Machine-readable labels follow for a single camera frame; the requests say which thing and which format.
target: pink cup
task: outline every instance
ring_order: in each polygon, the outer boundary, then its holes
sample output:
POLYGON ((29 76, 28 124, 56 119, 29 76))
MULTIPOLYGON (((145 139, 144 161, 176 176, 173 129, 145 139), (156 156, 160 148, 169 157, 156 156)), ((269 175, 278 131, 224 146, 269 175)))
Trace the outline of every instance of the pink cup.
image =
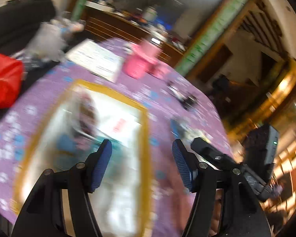
POLYGON ((143 53, 145 53, 148 57, 156 58, 161 53, 161 49, 158 46, 145 39, 141 42, 140 46, 143 53))
POLYGON ((154 68, 151 69, 149 72, 151 75, 158 79, 164 79, 166 74, 168 74, 170 71, 170 66, 162 61, 159 61, 157 65, 155 65, 154 68))
POLYGON ((147 56, 139 45, 133 47, 133 54, 130 55, 124 64, 123 71, 135 78, 139 79, 148 72, 152 65, 157 63, 157 59, 147 56))

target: screw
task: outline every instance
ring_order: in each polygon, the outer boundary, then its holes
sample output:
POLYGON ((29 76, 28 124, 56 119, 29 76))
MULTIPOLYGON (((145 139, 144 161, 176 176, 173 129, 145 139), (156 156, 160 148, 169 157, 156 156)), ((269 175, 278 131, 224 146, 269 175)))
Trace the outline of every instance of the screw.
POLYGON ((208 167, 207 163, 205 163, 205 162, 200 162, 199 166, 200 166, 200 168, 204 168, 204 169, 208 167))
POLYGON ((76 165, 77 168, 81 169, 81 168, 84 168, 85 167, 85 163, 83 162, 79 162, 77 165, 76 165))
POLYGON ((48 168, 44 171, 44 175, 50 175, 52 172, 53 172, 53 170, 48 168))
POLYGON ((240 175, 240 174, 241 174, 241 171, 240 171, 240 169, 238 169, 238 168, 234 168, 234 169, 232 170, 232 172, 233 172, 235 175, 240 175))

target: paper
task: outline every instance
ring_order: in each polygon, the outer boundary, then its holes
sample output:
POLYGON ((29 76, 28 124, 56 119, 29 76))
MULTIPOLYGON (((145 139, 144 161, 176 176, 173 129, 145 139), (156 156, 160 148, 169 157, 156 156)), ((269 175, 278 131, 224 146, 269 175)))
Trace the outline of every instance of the paper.
POLYGON ((66 58, 115 83, 124 59, 86 39, 66 53, 66 58))

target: purple tablecloth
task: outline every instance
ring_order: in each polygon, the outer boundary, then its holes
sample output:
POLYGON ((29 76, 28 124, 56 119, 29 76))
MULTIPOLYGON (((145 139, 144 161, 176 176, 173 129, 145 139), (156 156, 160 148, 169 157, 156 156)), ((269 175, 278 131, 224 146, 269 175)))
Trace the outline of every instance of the purple tablecloth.
MULTIPOLYGON (((107 40, 101 45, 118 56, 126 57, 122 49, 125 41, 107 40)), ((31 135, 35 133, 41 118, 74 79, 103 84, 149 109, 150 151, 155 172, 153 236, 180 236, 190 210, 190 198, 183 187, 171 152, 173 140, 169 119, 181 116, 190 119, 191 126, 206 131, 213 137, 212 144, 223 153, 230 154, 230 147, 219 115, 210 100, 192 86, 184 77, 171 69, 166 81, 146 74, 136 80, 123 72, 117 82, 111 83, 97 77, 85 68, 72 62, 59 64, 39 79, 0 121, 0 213, 15 223, 17 216, 10 209, 14 179, 19 163, 31 135), (194 94, 200 105, 187 112, 167 92, 168 81, 173 81, 179 90, 194 94)))

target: red plastic bag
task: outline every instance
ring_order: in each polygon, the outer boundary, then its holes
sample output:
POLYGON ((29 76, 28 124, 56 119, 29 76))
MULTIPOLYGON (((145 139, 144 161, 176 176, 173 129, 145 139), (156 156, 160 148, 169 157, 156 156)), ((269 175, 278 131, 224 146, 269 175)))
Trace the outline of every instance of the red plastic bag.
POLYGON ((21 88, 22 61, 0 54, 0 109, 9 108, 15 102, 21 88))

